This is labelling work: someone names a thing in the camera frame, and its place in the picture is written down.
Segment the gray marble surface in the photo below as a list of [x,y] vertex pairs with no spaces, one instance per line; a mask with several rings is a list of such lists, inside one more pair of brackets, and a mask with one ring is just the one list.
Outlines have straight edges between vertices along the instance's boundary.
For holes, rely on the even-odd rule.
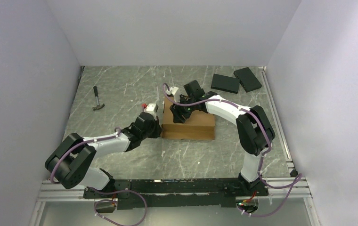
[[[77,132],[83,137],[111,134],[114,128],[127,127],[141,112],[142,103],[157,103],[162,118],[162,83],[179,87],[197,80],[205,92],[210,91],[214,73],[232,76],[239,66],[114,66],[85,67],[71,109],[65,136]],[[250,67],[262,83],[258,67]],[[105,107],[96,105],[93,86],[97,85]],[[277,134],[273,149],[262,167],[264,177],[288,177],[286,157],[269,107],[267,90],[262,87],[238,94],[214,90],[223,98],[245,106],[264,108]],[[107,170],[117,179],[159,178],[229,178],[237,177],[243,165],[244,149],[239,144],[237,128],[215,116],[215,140],[146,139],[127,153],[114,153],[93,161],[92,166]]]

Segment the hammer head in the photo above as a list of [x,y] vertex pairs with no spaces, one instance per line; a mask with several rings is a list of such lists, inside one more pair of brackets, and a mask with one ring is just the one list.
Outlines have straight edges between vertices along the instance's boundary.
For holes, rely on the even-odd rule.
[[105,106],[105,104],[97,105],[97,106],[93,107],[93,111],[95,111],[95,110],[100,110],[100,109],[103,108],[104,106]]

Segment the hammer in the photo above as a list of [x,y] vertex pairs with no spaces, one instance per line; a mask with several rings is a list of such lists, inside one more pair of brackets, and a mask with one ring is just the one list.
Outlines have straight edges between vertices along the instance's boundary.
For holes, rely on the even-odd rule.
[[100,105],[100,101],[98,100],[98,92],[97,92],[97,86],[93,86],[94,95],[96,96],[97,106],[93,107],[93,111],[100,110],[105,106],[105,104]]

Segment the cable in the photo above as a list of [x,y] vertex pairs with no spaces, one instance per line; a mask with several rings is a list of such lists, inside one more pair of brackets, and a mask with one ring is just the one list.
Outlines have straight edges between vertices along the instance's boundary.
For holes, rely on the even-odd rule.
[[[137,225],[141,224],[141,223],[144,221],[144,219],[146,218],[146,214],[147,214],[147,203],[146,203],[145,198],[144,198],[141,194],[139,194],[139,193],[137,193],[137,192],[135,192],[135,191],[132,191],[132,190],[121,190],[121,191],[116,191],[116,192],[101,192],[101,191],[99,191],[99,190],[97,190],[97,189],[95,189],[95,188],[93,188],[93,187],[89,187],[89,188],[92,189],[93,191],[99,193],[99,194],[104,194],[104,195],[129,192],[129,193],[133,193],[133,194],[139,196],[139,197],[141,198],[141,200],[143,201],[143,203],[144,203],[144,215],[143,215],[142,219],[141,219],[139,222],[135,223],[134,225],[129,225],[129,226],[137,226]],[[100,201],[94,203],[94,207],[93,207],[93,210],[94,210],[94,212],[95,212],[95,215],[94,215],[94,216],[98,216],[98,217],[100,217],[100,218],[102,218],[102,219],[104,219],[104,220],[106,220],[106,221],[108,221],[108,222],[110,222],[110,223],[112,223],[112,224],[115,224],[115,225],[117,225],[117,226],[126,226],[126,225],[121,225],[121,224],[119,224],[119,223],[116,223],[115,221],[112,221],[111,219],[106,218],[105,216],[103,216],[103,215],[97,213],[96,207],[97,207],[97,205],[98,205],[99,203],[102,203],[102,202],[116,203],[115,201],[112,201],[112,200],[110,200],[110,199],[102,199],[102,200],[100,200]]]
[[113,197],[111,198],[111,201],[114,201],[115,198],[116,198],[116,194],[113,195]]
[[[112,136],[109,136],[109,137],[99,138],[99,139],[97,139],[97,141],[103,141],[103,140],[113,139],[113,138],[118,137],[118,136],[121,134],[121,128],[116,127],[114,130],[115,130],[116,134],[114,134],[114,135],[112,135]],[[82,145],[84,145],[84,144],[91,143],[91,142],[94,142],[94,141],[95,141],[94,139],[82,141],[82,142],[80,142],[79,144],[77,144],[77,145],[71,147],[70,149],[68,149],[68,151],[67,151],[63,156],[61,156],[61,159],[58,160],[57,164],[54,166],[53,171],[52,171],[51,174],[50,174],[50,181],[51,181],[51,183],[53,183],[53,184],[58,184],[58,183],[59,183],[58,181],[54,181],[54,175],[56,174],[56,171],[57,171],[58,167],[60,166],[60,164],[64,161],[64,159],[65,159],[67,156],[69,156],[69,154],[70,154],[72,151],[74,151],[76,148],[78,148],[78,147],[80,147],[80,146],[82,146]]]
[[245,213],[245,210],[242,210],[241,208],[239,208],[238,206],[236,206],[236,208],[242,213],[244,214]]
[[[169,101],[171,101],[172,103],[174,103],[175,105],[178,105],[178,106],[190,107],[190,106],[199,105],[199,104],[202,104],[202,103],[205,103],[205,102],[209,102],[209,101],[220,101],[220,102],[224,102],[224,103],[230,104],[230,105],[232,105],[232,106],[234,106],[234,107],[236,107],[236,108],[239,108],[239,105],[237,105],[237,104],[235,104],[235,103],[233,103],[233,102],[231,102],[231,101],[223,100],[223,99],[206,99],[206,100],[197,101],[197,102],[191,103],[191,104],[181,104],[181,103],[177,103],[177,102],[175,102],[174,100],[172,100],[172,99],[167,95],[165,87],[167,87],[167,88],[169,89],[169,86],[168,86],[167,83],[164,83],[164,84],[163,84],[163,93],[164,93],[164,96],[165,96]],[[263,134],[263,136],[264,136],[264,138],[265,138],[265,140],[266,140],[266,142],[267,142],[267,144],[268,144],[268,149],[267,149],[266,151],[264,151],[264,152],[261,153],[261,159],[260,159],[260,163],[259,163],[259,166],[258,166],[258,173],[257,173],[257,174],[258,174],[258,178],[260,179],[260,181],[261,181],[264,185],[266,185],[266,186],[268,186],[268,187],[270,187],[270,188],[274,188],[274,189],[282,189],[282,188],[288,188],[288,187],[290,188],[289,191],[288,191],[288,193],[287,193],[287,195],[286,195],[286,197],[285,197],[285,199],[282,201],[282,203],[278,206],[278,208],[277,208],[276,210],[274,210],[273,212],[271,212],[271,213],[269,213],[269,214],[252,215],[253,217],[267,217],[267,216],[270,216],[270,215],[276,213],[276,212],[283,206],[283,204],[286,202],[287,198],[289,197],[290,192],[291,192],[293,186],[294,186],[297,182],[299,182],[299,181],[301,180],[302,174],[301,174],[301,173],[298,174],[298,175],[294,178],[294,180],[293,180],[292,183],[290,183],[290,184],[288,184],[288,185],[285,185],[285,186],[272,186],[272,185],[268,184],[268,183],[262,178],[262,175],[260,174],[260,172],[261,172],[261,169],[262,169],[262,164],[263,164],[263,162],[264,162],[264,157],[265,157],[266,154],[268,154],[268,153],[272,150],[272,144],[271,144],[271,142],[269,141],[268,136],[267,136],[265,130],[262,129],[262,128],[264,128],[264,127],[263,127],[261,121],[258,119],[258,117],[257,117],[254,113],[252,113],[252,112],[250,112],[250,111],[248,111],[248,110],[246,110],[246,109],[244,109],[244,108],[240,108],[240,110],[243,111],[243,112],[246,112],[247,114],[251,115],[251,116],[255,119],[255,121],[257,122],[258,126],[261,128],[261,132],[262,132],[262,134]]]
[[[109,139],[114,139],[114,138],[119,137],[119,135],[121,134],[121,128],[116,127],[114,130],[115,130],[116,134],[114,134],[114,135],[112,135],[112,136],[109,136],[109,137],[99,138],[99,139],[97,139],[97,141],[109,140]],[[57,164],[56,164],[56,165],[54,166],[54,168],[53,168],[53,171],[51,172],[51,175],[50,175],[50,181],[51,181],[51,183],[53,183],[53,184],[59,183],[59,182],[57,182],[57,181],[54,181],[54,175],[56,174],[57,168],[60,166],[60,164],[63,162],[63,160],[64,160],[67,156],[69,156],[69,154],[70,154],[73,150],[75,150],[76,148],[78,148],[79,146],[84,145],[84,144],[87,144],[87,143],[91,143],[91,142],[96,142],[96,140],[95,140],[95,139],[90,139],[90,140],[82,141],[82,142],[80,142],[79,144],[74,145],[73,147],[71,147],[70,149],[68,149],[68,151],[67,151],[63,156],[61,156],[61,159],[58,160]],[[97,190],[97,189],[95,189],[95,188],[93,188],[93,187],[89,187],[89,188],[92,189],[93,191],[99,193],[99,194],[104,194],[104,195],[118,194],[118,193],[124,193],[124,192],[134,193],[134,194],[138,195],[138,196],[142,199],[142,201],[144,202],[144,206],[145,206],[144,215],[143,215],[143,218],[142,218],[139,222],[137,222],[137,223],[134,224],[134,225],[130,225],[130,226],[137,226],[137,225],[141,224],[141,223],[144,221],[144,219],[146,218],[146,214],[147,214],[147,203],[146,203],[146,200],[143,198],[143,196],[142,196],[141,194],[139,194],[139,193],[137,193],[137,192],[135,192],[135,191],[132,191],[132,190],[121,190],[121,191],[116,191],[116,192],[105,193],[105,192],[101,192],[101,191],[99,191],[99,190]],[[116,204],[116,201],[113,201],[113,200],[110,200],[110,199],[103,199],[103,200],[100,200],[100,201],[96,202],[96,203],[94,204],[94,212],[96,213],[95,216],[99,216],[99,217],[101,217],[102,219],[104,219],[104,220],[106,220],[106,221],[108,221],[108,222],[110,222],[110,223],[112,223],[112,224],[115,224],[115,225],[117,225],[117,226],[125,226],[125,225],[118,224],[118,223],[116,223],[115,221],[112,221],[111,219],[106,218],[106,217],[104,217],[103,215],[97,213],[96,207],[97,207],[97,205],[98,205],[99,203],[101,203],[101,202],[111,202],[111,203],[115,203],[115,204]]]
[[255,192],[252,194],[251,198],[246,199],[246,200],[243,200],[243,202],[250,202],[256,195],[257,195],[257,192],[255,191]]

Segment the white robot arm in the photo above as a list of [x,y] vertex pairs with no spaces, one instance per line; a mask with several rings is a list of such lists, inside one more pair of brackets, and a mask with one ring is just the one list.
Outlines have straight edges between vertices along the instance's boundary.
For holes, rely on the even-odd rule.
[[[269,134],[270,141],[275,137],[273,129],[263,111],[259,106],[253,108],[247,106],[235,107],[225,103],[221,96],[214,92],[204,93],[197,81],[185,85],[188,96],[178,95],[178,88],[169,88],[168,93],[183,104],[195,103],[200,100],[218,99],[220,101],[209,101],[192,107],[182,107],[173,104],[170,108],[174,116],[174,122],[184,123],[194,110],[204,111],[220,116],[229,122],[237,125],[240,143],[245,149],[243,168],[239,174],[248,184],[248,189],[258,180],[258,166],[261,159],[261,153],[268,147],[261,129]],[[253,112],[258,116],[264,128],[254,127],[252,117],[240,111],[240,108]],[[56,151],[48,158],[45,167],[48,171],[55,171],[52,176],[67,189],[76,185],[90,186],[97,190],[103,190],[112,180],[112,176],[102,169],[90,167],[94,158],[99,158],[107,154],[130,151],[140,145],[145,138],[158,138],[161,134],[156,112],[157,104],[148,104],[134,123],[129,127],[122,129],[114,134],[100,137],[80,137],[78,134],[70,134]],[[75,145],[84,143],[74,150]],[[76,155],[68,155],[63,158],[67,152]]]

